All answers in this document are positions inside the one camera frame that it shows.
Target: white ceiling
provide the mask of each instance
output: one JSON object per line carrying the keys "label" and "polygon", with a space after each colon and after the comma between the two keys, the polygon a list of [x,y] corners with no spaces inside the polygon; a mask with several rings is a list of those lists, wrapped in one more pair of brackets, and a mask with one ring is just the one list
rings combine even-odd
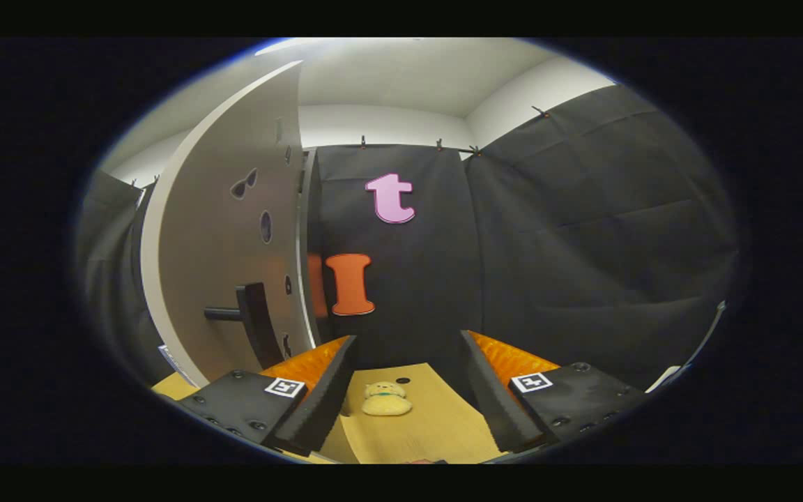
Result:
{"label": "white ceiling", "polygon": [[303,60],[301,105],[375,105],[466,117],[504,83],[558,57],[516,38],[328,38],[240,54],[144,115],[102,162],[106,172],[191,130],[235,92]]}

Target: black hole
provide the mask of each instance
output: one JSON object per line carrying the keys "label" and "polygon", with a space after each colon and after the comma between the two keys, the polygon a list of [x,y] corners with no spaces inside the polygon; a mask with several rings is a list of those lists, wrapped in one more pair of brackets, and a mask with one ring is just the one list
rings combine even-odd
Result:
{"label": "black hole", "polygon": [[231,188],[231,194],[236,199],[242,199],[243,198],[243,192],[245,192],[245,191],[246,191],[246,185],[243,184],[243,181],[237,182],[237,184],[234,185]]}
{"label": "black hole", "polygon": [[271,215],[268,214],[268,211],[262,213],[259,221],[259,231],[262,233],[262,242],[266,244],[271,242]]}

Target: pink letter t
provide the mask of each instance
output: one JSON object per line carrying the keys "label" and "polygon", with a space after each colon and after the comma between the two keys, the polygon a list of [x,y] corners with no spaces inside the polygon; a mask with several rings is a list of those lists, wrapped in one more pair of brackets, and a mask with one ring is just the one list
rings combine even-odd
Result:
{"label": "pink letter t", "polygon": [[410,183],[399,182],[398,174],[386,174],[367,182],[364,188],[374,192],[376,215],[387,223],[405,223],[414,217],[414,208],[402,207],[401,192],[412,190]]}

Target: plush toy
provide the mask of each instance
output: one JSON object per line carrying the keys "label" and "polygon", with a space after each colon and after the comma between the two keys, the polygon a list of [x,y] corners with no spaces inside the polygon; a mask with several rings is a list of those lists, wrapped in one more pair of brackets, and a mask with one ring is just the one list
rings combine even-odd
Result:
{"label": "plush toy", "polygon": [[373,416],[398,416],[410,412],[411,401],[405,400],[404,388],[391,381],[379,381],[364,388],[364,413]]}

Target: black curtain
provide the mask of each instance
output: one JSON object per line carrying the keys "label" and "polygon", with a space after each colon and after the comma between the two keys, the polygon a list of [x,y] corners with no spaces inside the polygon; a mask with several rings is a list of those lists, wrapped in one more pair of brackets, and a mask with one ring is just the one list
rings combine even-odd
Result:
{"label": "black curtain", "polygon": [[487,336],[640,388],[700,345],[739,241],[722,181],[665,114],[599,89],[497,139],[466,175]]}
{"label": "black curtain", "polygon": [[[371,314],[331,314],[335,337],[358,336],[360,367],[430,363],[458,393],[475,403],[460,365],[459,331],[480,330],[482,292],[473,204],[458,152],[429,146],[326,146],[321,166],[323,255],[367,254]],[[413,191],[401,205],[410,222],[390,225],[375,213],[368,181],[398,174]],[[337,302],[325,267],[328,307]]]}
{"label": "black curtain", "polygon": [[141,283],[144,213],[154,185],[144,190],[96,172],[77,221],[76,276],[89,319],[114,355],[150,386],[172,374],[147,311]]}
{"label": "black curtain", "polygon": [[[621,86],[564,102],[463,162],[430,146],[318,156],[325,257],[373,260],[376,311],[331,321],[337,336],[360,336],[373,367],[430,362],[458,381],[443,353],[469,328],[647,388],[700,346],[740,259],[716,170]],[[403,225],[379,220],[364,188],[391,172],[413,185],[401,200],[417,215]]]}

